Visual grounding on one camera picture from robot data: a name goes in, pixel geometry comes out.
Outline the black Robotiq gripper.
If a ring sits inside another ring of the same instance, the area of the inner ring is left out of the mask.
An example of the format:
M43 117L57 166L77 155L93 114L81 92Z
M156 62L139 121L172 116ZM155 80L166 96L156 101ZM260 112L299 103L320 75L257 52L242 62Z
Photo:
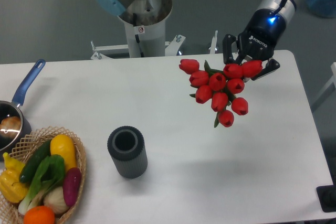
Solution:
M243 77L253 81L276 71L280 63L270 58L285 28L286 21L281 15L269 9L255 11L238 39L231 34L225 35L222 41L224 64L240 64L249 56L252 60L243 63ZM238 57L235 59L233 53L237 51ZM262 62L266 60L268 62L263 67Z

